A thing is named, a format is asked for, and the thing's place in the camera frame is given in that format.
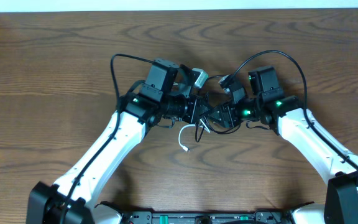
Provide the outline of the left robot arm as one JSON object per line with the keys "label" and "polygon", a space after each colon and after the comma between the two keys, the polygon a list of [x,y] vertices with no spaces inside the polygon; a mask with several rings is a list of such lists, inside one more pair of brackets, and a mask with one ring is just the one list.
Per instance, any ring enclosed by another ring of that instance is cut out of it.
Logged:
{"label": "left robot arm", "polygon": [[122,213],[99,195],[119,164],[160,120],[195,122],[199,99],[192,94],[208,79],[200,68],[156,58],[145,80],[120,96],[116,111],[83,157],[51,186],[30,192],[26,223],[120,223]]}

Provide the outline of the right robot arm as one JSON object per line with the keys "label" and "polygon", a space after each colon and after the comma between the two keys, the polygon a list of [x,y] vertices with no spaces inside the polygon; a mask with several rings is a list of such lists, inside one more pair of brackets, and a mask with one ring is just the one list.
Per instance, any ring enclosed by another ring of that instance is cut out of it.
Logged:
{"label": "right robot arm", "polygon": [[209,112],[225,128],[259,121],[260,127],[295,146],[327,185],[323,205],[306,203],[284,212],[282,223],[358,223],[358,155],[348,150],[318,123],[306,103],[285,96],[273,67],[249,72],[253,98],[235,75],[219,85],[231,99]]}

